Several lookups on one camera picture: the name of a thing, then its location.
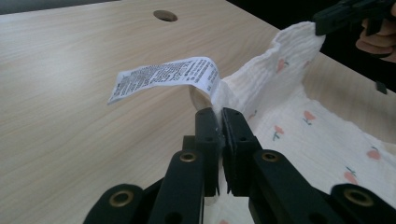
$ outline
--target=light wood surface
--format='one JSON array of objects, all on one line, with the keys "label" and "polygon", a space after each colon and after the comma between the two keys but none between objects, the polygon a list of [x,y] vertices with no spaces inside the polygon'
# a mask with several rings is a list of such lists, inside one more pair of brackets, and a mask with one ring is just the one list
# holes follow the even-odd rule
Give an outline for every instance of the light wood surface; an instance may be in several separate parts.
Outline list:
[{"label": "light wood surface", "polygon": [[[175,13],[160,21],[155,10]],[[207,56],[222,77],[277,29],[223,0],[134,0],[0,16],[0,223],[81,223],[107,189],[163,177],[194,134],[188,87],[106,105],[119,71]],[[396,96],[319,55],[307,94],[395,143]]]}]

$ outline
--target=white care label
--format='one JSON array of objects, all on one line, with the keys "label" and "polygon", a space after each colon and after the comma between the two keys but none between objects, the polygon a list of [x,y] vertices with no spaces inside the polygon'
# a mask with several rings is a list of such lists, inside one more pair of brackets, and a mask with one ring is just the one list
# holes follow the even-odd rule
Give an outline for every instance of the white care label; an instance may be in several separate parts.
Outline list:
[{"label": "white care label", "polygon": [[194,57],[120,72],[107,104],[155,86],[192,85],[212,98],[219,85],[219,70],[206,57]]}]

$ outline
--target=human hand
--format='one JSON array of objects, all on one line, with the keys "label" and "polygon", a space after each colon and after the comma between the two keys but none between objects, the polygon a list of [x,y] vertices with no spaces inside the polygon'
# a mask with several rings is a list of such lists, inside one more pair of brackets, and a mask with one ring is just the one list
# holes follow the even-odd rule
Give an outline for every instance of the human hand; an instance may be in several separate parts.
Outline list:
[{"label": "human hand", "polygon": [[[396,17],[396,4],[391,9],[392,16]],[[381,30],[375,34],[366,36],[367,20],[362,23],[364,27],[361,37],[356,41],[356,47],[372,54],[390,54],[384,61],[396,63],[396,21],[384,20]]]}]

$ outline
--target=pink flower print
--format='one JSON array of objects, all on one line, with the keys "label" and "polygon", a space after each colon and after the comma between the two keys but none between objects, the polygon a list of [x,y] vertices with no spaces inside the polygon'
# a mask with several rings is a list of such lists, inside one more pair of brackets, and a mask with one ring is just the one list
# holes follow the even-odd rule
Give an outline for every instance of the pink flower print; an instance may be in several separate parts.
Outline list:
[{"label": "pink flower print", "polygon": [[277,69],[276,69],[276,72],[279,73],[279,72],[282,71],[287,65],[289,65],[289,63],[286,62],[285,59],[280,59],[280,60],[277,62]]},{"label": "pink flower print", "polygon": [[310,63],[311,61],[306,61],[303,68],[306,68]]},{"label": "pink flower print", "polygon": [[344,178],[349,181],[351,184],[358,185],[358,181],[356,180],[356,172],[346,167],[348,171],[344,173]]},{"label": "pink flower print", "polygon": [[372,147],[372,150],[367,152],[367,156],[373,160],[379,161],[381,159],[381,154],[379,154],[379,151],[376,147]]},{"label": "pink flower print", "polygon": [[254,110],[254,113],[251,114],[251,115],[248,117],[248,119],[252,119],[252,118],[254,118],[256,115],[257,115],[257,110]]},{"label": "pink flower print", "polygon": [[308,125],[312,125],[311,120],[315,119],[315,116],[313,116],[309,111],[305,110],[304,111],[304,121]]},{"label": "pink flower print", "polygon": [[279,133],[284,134],[282,128],[280,128],[279,126],[276,125],[274,128],[275,128],[275,133],[274,133],[273,141],[280,138],[278,135]]}]

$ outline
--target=white fabric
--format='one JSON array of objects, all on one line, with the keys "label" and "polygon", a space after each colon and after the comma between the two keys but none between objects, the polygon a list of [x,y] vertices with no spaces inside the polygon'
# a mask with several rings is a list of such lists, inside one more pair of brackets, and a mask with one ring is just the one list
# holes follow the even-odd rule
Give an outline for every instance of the white fabric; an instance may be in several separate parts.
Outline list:
[{"label": "white fabric", "polygon": [[[313,187],[330,193],[336,184],[353,183],[396,207],[395,157],[304,93],[305,69],[323,41],[311,22],[280,31],[263,55],[220,81],[213,108],[218,116],[223,107],[242,112],[262,147],[284,154]],[[205,105],[197,94],[191,99]],[[226,195],[223,186],[217,201],[205,207],[204,222],[253,223],[248,199]]]}]

